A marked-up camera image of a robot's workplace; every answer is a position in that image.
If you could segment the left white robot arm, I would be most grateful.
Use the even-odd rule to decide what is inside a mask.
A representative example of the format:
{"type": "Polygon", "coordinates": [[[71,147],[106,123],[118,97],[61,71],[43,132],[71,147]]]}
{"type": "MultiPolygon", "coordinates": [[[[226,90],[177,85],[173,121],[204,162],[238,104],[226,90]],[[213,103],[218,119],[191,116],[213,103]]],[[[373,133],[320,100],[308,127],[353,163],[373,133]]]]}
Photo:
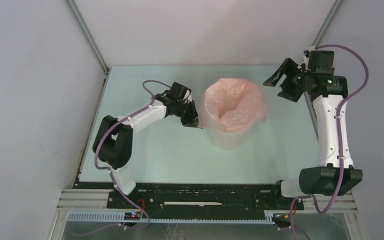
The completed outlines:
{"type": "Polygon", "coordinates": [[[128,168],[134,134],[169,116],[178,117],[184,127],[199,126],[192,90],[178,82],[162,93],[152,93],[150,102],[133,113],[120,117],[107,115],[99,125],[92,145],[94,165],[109,173],[114,188],[120,192],[118,201],[125,208],[133,208],[138,202],[138,194],[133,191],[136,182],[128,168]]]}

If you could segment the white paper trash bin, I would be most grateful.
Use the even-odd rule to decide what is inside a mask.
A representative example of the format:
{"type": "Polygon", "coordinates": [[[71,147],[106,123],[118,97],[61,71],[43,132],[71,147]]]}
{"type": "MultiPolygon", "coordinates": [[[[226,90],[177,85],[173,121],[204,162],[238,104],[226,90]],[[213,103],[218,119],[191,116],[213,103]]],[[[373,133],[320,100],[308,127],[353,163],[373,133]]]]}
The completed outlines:
{"type": "Polygon", "coordinates": [[[215,147],[229,151],[240,147],[250,131],[250,129],[243,129],[236,132],[224,132],[219,129],[210,128],[209,137],[215,147]]]}

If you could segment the pink plastic trash bag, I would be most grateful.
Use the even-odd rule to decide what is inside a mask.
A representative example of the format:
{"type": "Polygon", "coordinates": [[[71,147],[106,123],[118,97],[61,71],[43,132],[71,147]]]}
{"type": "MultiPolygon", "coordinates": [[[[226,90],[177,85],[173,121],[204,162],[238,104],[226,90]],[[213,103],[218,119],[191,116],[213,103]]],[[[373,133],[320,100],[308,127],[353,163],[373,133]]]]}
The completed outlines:
{"type": "Polygon", "coordinates": [[[261,86],[243,78],[221,78],[208,87],[198,108],[198,126],[225,133],[265,122],[271,104],[261,86]]]}

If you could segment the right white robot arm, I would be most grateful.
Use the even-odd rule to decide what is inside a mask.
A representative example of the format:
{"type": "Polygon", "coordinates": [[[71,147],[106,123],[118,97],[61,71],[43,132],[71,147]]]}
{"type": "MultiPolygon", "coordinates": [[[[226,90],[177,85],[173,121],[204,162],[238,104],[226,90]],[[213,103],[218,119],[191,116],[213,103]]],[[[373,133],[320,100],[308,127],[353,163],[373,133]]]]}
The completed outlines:
{"type": "Polygon", "coordinates": [[[280,190],[270,196],[277,209],[288,206],[292,197],[342,196],[363,179],[348,148],[344,102],[349,95],[348,83],[344,76],[334,74],[334,55],[329,50],[306,50],[301,64],[286,58],[264,82],[264,86],[274,87],[285,77],[278,96],[295,103],[308,94],[317,124],[316,166],[302,169],[298,179],[280,181],[280,190]]]}

